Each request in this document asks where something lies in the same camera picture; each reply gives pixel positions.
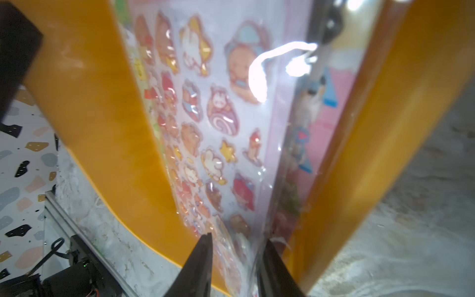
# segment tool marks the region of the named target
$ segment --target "wire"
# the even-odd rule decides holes
[[[49,258],[51,258],[51,256],[53,256],[54,254],[57,253],[57,251],[59,250],[59,248],[63,245],[64,243],[64,238],[60,237],[58,238],[57,240],[55,240],[55,242],[53,242],[53,244],[51,244],[51,251],[49,251],[49,253],[43,258],[41,259],[40,262],[38,262],[38,264],[36,264],[32,270],[30,270],[26,276],[29,277],[30,275],[33,274],[33,272],[35,272],[36,270],[38,270],[38,268],[40,268]]]

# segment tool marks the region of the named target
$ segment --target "sticker sheet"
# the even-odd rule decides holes
[[[266,59],[259,99],[249,67],[305,40],[310,0],[113,1],[183,222],[213,234],[213,264],[249,296],[296,78],[298,51]]]

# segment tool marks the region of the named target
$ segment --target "puffy sticker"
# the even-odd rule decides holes
[[[174,145],[173,150],[175,152],[175,156],[177,156],[178,160],[181,161],[183,159],[183,156],[181,155],[180,149],[176,145]]]
[[[195,186],[200,187],[200,186],[203,185],[202,181],[198,177],[198,171],[195,168],[193,168],[190,165],[186,164],[184,171],[185,171],[186,179],[190,182],[190,184],[193,187],[195,187]]]
[[[229,219],[229,223],[234,231],[243,234],[246,238],[251,235],[251,228],[240,214],[233,214]]]
[[[224,47],[231,89],[246,102],[260,103],[249,88],[249,66],[269,49],[266,30],[251,21],[244,22]]]
[[[207,219],[211,217],[209,213],[209,208],[204,205],[203,200],[199,197],[198,194],[195,194],[195,205],[198,208],[198,211]]]
[[[193,121],[201,121],[203,112],[201,110],[201,96],[198,87],[189,80],[185,80],[182,90],[183,100],[181,104],[183,105],[183,109]]]
[[[155,23],[155,47],[161,63],[168,66],[173,74],[177,74],[180,69],[172,39],[170,20],[159,11]]]
[[[171,80],[171,74],[168,71],[161,73],[161,87],[163,88],[163,94],[165,96],[165,103],[170,109],[173,115],[177,114],[177,94],[175,92],[175,86]]]
[[[155,65],[155,57],[153,56],[153,38],[145,21],[145,17],[140,15],[135,21],[135,37],[139,42],[140,56],[148,65]]]
[[[168,134],[175,140],[180,140],[180,130],[178,128],[177,120],[174,116],[168,115],[166,125]]]
[[[211,98],[207,105],[207,115],[211,125],[229,136],[239,132],[239,120],[225,88],[211,86]]]
[[[209,75],[209,65],[213,48],[208,38],[204,36],[201,21],[193,16],[190,22],[180,30],[180,40],[183,48],[183,60],[191,70],[196,70],[202,77]]]
[[[231,190],[241,207],[254,211],[254,184],[250,179],[237,172]]]
[[[208,148],[201,154],[201,163],[212,180],[220,185],[225,185],[228,182],[223,177],[224,163],[213,150]]]
[[[175,169],[170,169],[169,173],[170,173],[170,178],[171,178],[171,181],[173,182],[173,184],[176,187],[181,188],[181,180],[180,180],[177,172],[175,171]]]
[[[185,149],[193,155],[193,157],[198,157],[198,148],[203,140],[203,136],[195,124],[181,124],[181,140],[183,141]]]
[[[224,159],[228,163],[236,163],[238,160],[236,156],[234,155],[234,146],[232,144],[229,144],[226,140],[223,139],[221,142],[221,148],[219,149],[221,154],[224,156]]]
[[[168,163],[168,166],[170,166],[170,168],[178,171],[178,160],[177,160],[177,157],[175,156],[175,153],[173,152],[173,150],[171,149],[171,146],[166,146],[165,149],[164,149],[164,153],[165,153],[165,158],[167,159],[167,163]]]
[[[249,149],[247,151],[244,151],[243,154],[246,159],[248,159],[249,161],[251,161],[252,164],[258,167],[262,166],[262,162],[258,159],[261,146],[261,133],[259,129],[256,129],[252,133],[251,137],[249,137]]]

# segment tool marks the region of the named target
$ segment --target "star sticker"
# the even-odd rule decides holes
[[[183,159],[183,157],[181,156],[180,149],[176,145],[173,146],[173,149],[175,151],[175,155],[181,161]]]
[[[221,143],[221,149],[219,150],[223,154],[226,162],[237,162],[236,156],[234,155],[234,147],[232,144],[229,144],[226,140],[223,140]]]

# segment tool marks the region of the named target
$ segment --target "speckled wallpaper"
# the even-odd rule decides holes
[[[56,184],[57,138],[20,87],[0,123],[0,282],[43,256],[45,192]]]

